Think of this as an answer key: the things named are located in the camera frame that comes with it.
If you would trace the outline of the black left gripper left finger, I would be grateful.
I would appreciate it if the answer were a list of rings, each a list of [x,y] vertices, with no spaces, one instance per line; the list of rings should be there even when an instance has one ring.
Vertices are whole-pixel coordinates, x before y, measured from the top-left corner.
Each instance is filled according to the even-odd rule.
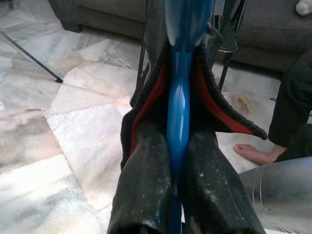
[[[107,234],[169,234],[172,182],[162,133],[138,133],[118,180]]]

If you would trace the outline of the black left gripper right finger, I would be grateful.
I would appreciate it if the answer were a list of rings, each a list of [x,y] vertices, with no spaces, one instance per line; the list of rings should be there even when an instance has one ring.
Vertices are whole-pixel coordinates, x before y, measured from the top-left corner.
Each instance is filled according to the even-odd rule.
[[[263,234],[244,186],[214,132],[190,134],[184,162],[187,234]]]

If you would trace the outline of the black shirt red collar lining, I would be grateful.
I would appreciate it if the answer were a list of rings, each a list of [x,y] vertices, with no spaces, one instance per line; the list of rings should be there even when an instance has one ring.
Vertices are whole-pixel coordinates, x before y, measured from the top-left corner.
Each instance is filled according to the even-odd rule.
[[[143,41],[150,73],[137,76],[136,89],[130,101],[132,109],[122,120],[121,167],[125,166],[136,148],[135,132],[142,120],[154,121],[161,130],[165,130],[167,123],[171,51],[165,29],[164,0],[146,0]],[[266,132],[238,113],[217,88],[203,42],[195,50],[191,74],[193,126],[267,139]]]

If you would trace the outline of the blue plastic clothes hanger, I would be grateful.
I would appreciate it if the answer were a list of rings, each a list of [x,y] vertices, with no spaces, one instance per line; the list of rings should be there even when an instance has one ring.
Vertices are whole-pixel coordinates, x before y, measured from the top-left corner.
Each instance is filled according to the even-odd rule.
[[[173,197],[170,234],[181,234],[182,204],[178,184],[190,130],[190,76],[193,54],[211,17],[214,0],[164,0],[165,21],[171,46],[167,142]]]

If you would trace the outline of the person bare foot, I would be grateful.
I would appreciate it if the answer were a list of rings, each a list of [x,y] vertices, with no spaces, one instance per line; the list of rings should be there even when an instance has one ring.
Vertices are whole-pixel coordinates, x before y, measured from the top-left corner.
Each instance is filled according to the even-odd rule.
[[[286,148],[279,145],[275,145],[270,152],[259,151],[250,144],[236,144],[234,146],[234,151],[237,154],[258,165],[274,163],[285,150]]]

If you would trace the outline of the silver robot left leg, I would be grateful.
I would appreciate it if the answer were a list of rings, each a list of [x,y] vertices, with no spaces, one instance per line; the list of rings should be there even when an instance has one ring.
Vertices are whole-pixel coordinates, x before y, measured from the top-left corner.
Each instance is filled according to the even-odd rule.
[[[265,229],[312,234],[312,157],[260,166],[239,176]]]

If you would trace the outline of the person black trousered leg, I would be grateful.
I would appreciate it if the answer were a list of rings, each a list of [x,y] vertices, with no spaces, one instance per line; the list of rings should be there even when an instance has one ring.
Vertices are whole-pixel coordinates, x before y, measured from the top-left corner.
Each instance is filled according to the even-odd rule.
[[[269,127],[269,140],[286,148],[276,162],[312,156],[312,48],[284,74]]]

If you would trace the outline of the silver metal clothes rack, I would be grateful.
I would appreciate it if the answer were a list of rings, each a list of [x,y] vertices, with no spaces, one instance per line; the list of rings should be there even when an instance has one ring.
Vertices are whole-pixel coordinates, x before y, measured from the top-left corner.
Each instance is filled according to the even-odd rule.
[[[53,71],[51,71],[48,67],[46,67],[43,63],[41,63],[38,59],[36,59],[34,56],[32,56],[30,53],[28,53],[25,49],[23,49],[20,45],[18,45],[15,41],[13,41],[9,36],[7,36],[1,29],[0,29],[0,37],[6,41],[10,46],[12,46],[14,49],[16,49],[18,52],[20,52],[22,55],[24,55],[27,59],[34,62],[36,65],[41,67],[44,71],[49,73],[55,78],[55,82],[57,83],[63,83],[63,79],[61,79],[59,76],[57,76]]]

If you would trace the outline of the grey fabric sofa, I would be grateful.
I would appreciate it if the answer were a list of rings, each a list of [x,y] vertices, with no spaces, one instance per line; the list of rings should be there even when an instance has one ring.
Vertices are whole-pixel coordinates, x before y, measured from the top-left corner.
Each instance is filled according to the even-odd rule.
[[[146,0],[48,0],[66,30],[83,25],[141,39]],[[280,72],[312,48],[312,13],[299,0],[247,0],[233,60]]]

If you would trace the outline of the white plastic bottle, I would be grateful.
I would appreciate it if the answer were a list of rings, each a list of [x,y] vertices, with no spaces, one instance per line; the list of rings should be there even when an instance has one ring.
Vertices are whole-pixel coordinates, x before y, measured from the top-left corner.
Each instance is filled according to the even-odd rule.
[[[300,0],[296,7],[296,12],[301,16],[307,16],[312,13],[312,0]]]

